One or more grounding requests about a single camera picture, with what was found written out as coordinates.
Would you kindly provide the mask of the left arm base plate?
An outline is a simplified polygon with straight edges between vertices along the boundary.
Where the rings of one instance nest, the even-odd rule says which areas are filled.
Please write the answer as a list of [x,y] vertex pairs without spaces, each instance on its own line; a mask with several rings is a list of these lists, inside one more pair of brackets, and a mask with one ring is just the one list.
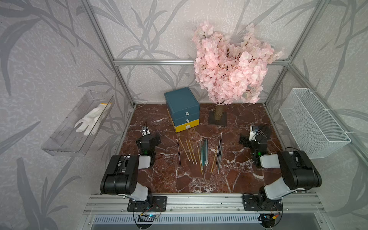
[[158,211],[165,212],[167,205],[167,196],[152,196],[145,201],[129,200],[127,212],[146,212]]

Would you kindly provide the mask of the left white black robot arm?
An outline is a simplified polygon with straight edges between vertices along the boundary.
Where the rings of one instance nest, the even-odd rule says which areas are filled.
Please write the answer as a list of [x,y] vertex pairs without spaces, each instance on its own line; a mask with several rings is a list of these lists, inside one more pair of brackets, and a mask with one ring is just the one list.
[[155,148],[161,144],[161,137],[158,134],[143,134],[136,144],[140,154],[111,157],[100,183],[100,192],[106,195],[123,195],[136,202],[151,204],[152,192],[138,182],[138,172],[153,167],[156,160]]

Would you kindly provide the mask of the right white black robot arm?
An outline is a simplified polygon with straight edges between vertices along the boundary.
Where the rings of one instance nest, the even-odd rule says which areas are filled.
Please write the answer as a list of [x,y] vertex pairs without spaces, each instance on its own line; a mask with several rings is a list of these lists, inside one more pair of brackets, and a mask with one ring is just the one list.
[[239,143],[250,148],[252,163],[258,168],[279,168],[281,177],[275,182],[263,186],[257,195],[243,195],[245,210],[283,209],[282,198],[296,191],[308,191],[322,185],[322,177],[306,152],[292,148],[269,154],[268,136],[255,132],[251,138],[240,134]]

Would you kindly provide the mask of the teal top drawer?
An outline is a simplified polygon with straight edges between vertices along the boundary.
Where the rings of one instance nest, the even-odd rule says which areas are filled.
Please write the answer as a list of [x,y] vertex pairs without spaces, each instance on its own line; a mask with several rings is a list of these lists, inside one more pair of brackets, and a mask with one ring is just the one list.
[[182,110],[177,110],[174,111],[172,109],[169,109],[169,112],[172,116],[173,119],[177,120],[180,118],[185,118],[194,114],[198,114],[200,112],[200,108],[199,107],[191,107],[191,108],[186,108],[186,109],[182,109]]

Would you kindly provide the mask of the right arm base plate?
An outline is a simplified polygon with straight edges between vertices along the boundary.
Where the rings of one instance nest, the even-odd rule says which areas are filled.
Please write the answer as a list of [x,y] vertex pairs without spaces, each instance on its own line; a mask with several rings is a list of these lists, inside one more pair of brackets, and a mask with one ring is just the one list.
[[271,200],[265,195],[243,194],[242,204],[245,211],[282,211],[282,200]]

